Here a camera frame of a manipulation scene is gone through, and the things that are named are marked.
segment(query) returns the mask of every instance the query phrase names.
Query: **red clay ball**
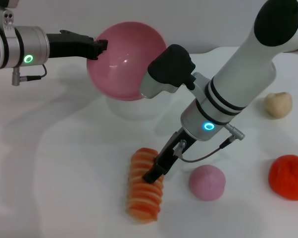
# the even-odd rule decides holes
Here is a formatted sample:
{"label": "red clay ball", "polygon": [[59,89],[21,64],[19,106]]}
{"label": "red clay ball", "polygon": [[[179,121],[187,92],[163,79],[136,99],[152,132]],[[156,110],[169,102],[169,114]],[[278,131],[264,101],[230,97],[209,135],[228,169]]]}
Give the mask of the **red clay ball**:
{"label": "red clay ball", "polygon": [[278,195],[298,201],[298,156],[284,155],[276,159],[270,168],[269,184]]}

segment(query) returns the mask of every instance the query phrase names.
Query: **orange spiral toy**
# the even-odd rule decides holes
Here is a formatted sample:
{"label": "orange spiral toy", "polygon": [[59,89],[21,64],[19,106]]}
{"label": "orange spiral toy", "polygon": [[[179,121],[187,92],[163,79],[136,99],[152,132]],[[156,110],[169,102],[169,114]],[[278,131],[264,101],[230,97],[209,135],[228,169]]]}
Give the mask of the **orange spiral toy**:
{"label": "orange spiral toy", "polygon": [[155,183],[143,180],[143,175],[152,168],[158,152],[148,148],[137,150],[131,158],[127,213],[140,223],[156,221],[162,202],[163,176]]}

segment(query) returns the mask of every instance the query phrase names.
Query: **cable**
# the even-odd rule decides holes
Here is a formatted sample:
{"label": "cable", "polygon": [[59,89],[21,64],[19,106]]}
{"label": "cable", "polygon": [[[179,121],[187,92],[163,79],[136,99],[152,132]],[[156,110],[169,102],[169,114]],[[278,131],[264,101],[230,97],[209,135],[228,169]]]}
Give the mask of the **cable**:
{"label": "cable", "polygon": [[47,73],[48,73],[48,72],[47,72],[47,68],[46,68],[46,66],[45,66],[44,64],[42,65],[42,67],[45,69],[45,74],[42,75],[41,78],[45,77],[45,76],[47,75]]}
{"label": "cable", "polygon": [[42,67],[45,70],[44,75],[41,75],[41,76],[40,75],[28,75],[28,76],[25,77],[26,80],[24,80],[24,76],[23,76],[23,77],[20,78],[21,79],[21,82],[24,82],[24,81],[29,82],[29,81],[34,81],[34,80],[40,80],[43,77],[45,77],[47,75],[48,71],[47,71],[47,68],[46,68],[46,66],[44,64],[42,65]]}
{"label": "cable", "polygon": [[208,157],[210,157],[211,155],[215,154],[216,152],[218,152],[220,150],[220,148],[217,148],[216,150],[214,150],[212,153],[209,153],[208,155],[200,158],[200,159],[197,159],[197,160],[186,160],[186,159],[183,159],[183,158],[179,158],[180,160],[186,162],[186,163],[195,163],[195,162],[198,162],[198,161],[201,161],[201,160],[204,160]]}
{"label": "cable", "polygon": [[215,154],[216,152],[218,152],[219,150],[221,149],[224,149],[226,146],[230,145],[231,143],[233,143],[234,141],[236,140],[236,138],[234,136],[230,136],[229,138],[227,138],[223,143],[220,144],[220,146],[214,150],[213,152],[209,153],[208,155],[200,158],[200,159],[197,159],[197,160],[186,160],[186,159],[183,159],[183,158],[179,158],[180,160],[186,162],[186,163],[195,163],[195,162],[199,162],[201,160],[204,160],[208,157],[210,157],[211,155]]}

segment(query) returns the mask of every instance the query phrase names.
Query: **tan bun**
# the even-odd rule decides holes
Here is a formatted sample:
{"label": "tan bun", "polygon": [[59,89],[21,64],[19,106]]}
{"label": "tan bun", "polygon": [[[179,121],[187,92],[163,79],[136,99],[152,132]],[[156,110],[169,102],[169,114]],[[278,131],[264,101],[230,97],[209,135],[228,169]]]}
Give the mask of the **tan bun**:
{"label": "tan bun", "polygon": [[263,100],[264,108],[276,119],[284,118],[292,110],[292,96],[290,93],[270,93]]}

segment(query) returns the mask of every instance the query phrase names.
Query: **pink ball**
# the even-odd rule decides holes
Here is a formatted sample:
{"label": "pink ball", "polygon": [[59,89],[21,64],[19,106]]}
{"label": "pink ball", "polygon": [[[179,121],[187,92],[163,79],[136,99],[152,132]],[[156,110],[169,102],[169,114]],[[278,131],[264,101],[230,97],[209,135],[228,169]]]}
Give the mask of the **pink ball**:
{"label": "pink ball", "polygon": [[200,200],[213,201],[224,193],[226,179],[224,173],[212,165],[196,168],[190,175],[191,192]]}
{"label": "pink ball", "polygon": [[99,60],[87,60],[94,85],[105,95],[122,101],[141,99],[141,80],[149,64],[165,49],[160,34],[139,22],[123,22],[105,30],[97,40],[108,40]]}

